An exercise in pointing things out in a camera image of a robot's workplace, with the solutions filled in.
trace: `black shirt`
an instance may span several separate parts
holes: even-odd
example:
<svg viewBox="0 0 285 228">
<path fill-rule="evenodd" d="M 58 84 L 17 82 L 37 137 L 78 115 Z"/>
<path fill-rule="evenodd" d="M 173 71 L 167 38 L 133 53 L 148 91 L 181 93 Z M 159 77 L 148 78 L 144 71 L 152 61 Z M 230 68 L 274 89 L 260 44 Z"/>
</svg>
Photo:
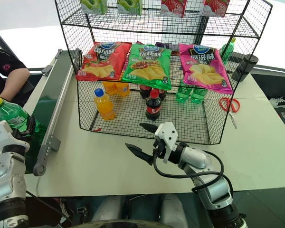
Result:
<svg viewBox="0 0 285 228">
<path fill-rule="evenodd" d="M 26 66 L 14 56 L 0 49 L 0 73 L 2 75 L 7 77 L 10 72 L 20 68 L 26 68 Z M 0 94 L 4 89 L 4 86 L 5 80 L 0 76 Z M 20 94 L 16 95 L 16 97 L 11 102 L 18 103 L 17 100 L 19 100 L 19 97 L 21 97 Z"/>
</svg>

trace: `green chip bag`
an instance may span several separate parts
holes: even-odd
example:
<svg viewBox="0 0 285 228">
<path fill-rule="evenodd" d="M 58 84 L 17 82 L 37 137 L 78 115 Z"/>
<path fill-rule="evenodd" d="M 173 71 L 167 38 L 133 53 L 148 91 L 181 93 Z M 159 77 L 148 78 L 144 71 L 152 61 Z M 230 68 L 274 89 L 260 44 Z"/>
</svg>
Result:
<svg viewBox="0 0 285 228">
<path fill-rule="evenodd" d="M 129 65 L 122 80 L 156 89 L 171 90 L 170 55 L 170 49 L 132 44 Z"/>
</svg>

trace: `potato chip bag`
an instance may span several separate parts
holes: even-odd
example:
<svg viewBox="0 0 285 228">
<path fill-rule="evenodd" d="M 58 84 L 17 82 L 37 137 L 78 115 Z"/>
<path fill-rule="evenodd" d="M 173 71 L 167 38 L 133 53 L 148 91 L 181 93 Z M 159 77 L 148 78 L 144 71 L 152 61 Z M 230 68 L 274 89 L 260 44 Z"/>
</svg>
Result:
<svg viewBox="0 0 285 228">
<path fill-rule="evenodd" d="M 179 44 L 184 82 L 221 94 L 233 94 L 219 51 L 203 45 Z"/>
<path fill-rule="evenodd" d="M 169 49 L 133 44 L 129 65 L 122 80 L 156 89 L 171 90 L 170 55 Z"/>
<path fill-rule="evenodd" d="M 95 42 L 84 56 L 81 70 L 76 79 L 79 81 L 119 80 L 131 43 Z"/>
</svg>

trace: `blue bottle cap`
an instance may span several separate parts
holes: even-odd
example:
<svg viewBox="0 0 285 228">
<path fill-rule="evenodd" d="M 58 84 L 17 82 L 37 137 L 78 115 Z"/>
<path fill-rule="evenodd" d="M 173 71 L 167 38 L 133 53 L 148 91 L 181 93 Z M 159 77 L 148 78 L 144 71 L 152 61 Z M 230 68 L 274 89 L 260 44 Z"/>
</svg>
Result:
<svg viewBox="0 0 285 228">
<path fill-rule="evenodd" d="M 96 90 L 94 90 L 94 93 L 98 97 L 101 97 L 104 95 L 104 91 L 102 89 L 96 89 Z"/>
</svg>

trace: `white table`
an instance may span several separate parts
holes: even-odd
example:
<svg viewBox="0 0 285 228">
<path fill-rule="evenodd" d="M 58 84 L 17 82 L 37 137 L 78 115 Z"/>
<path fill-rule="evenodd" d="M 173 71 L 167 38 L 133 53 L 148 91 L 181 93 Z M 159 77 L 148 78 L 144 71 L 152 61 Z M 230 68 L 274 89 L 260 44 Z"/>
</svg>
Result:
<svg viewBox="0 0 285 228">
<path fill-rule="evenodd" d="M 194 145 L 218 155 L 234 190 L 285 187 L 285 126 L 252 76 L 241 82 L 235 98 L 237 130 L 228 117 L 221 144 Z M 76 80 L 71 79 L 54 135 L 61 140 L 42 177 L 26 175 L 27 188 L 39 196 L 95 196 L 190 192 L 190 179 L 168 179 L 135 157 L 124 145 L 152 153 L 153 140 L 92 133 L 79 128 Z M 174 164 L 160 169 L 183 174 Z"/>
</svg>

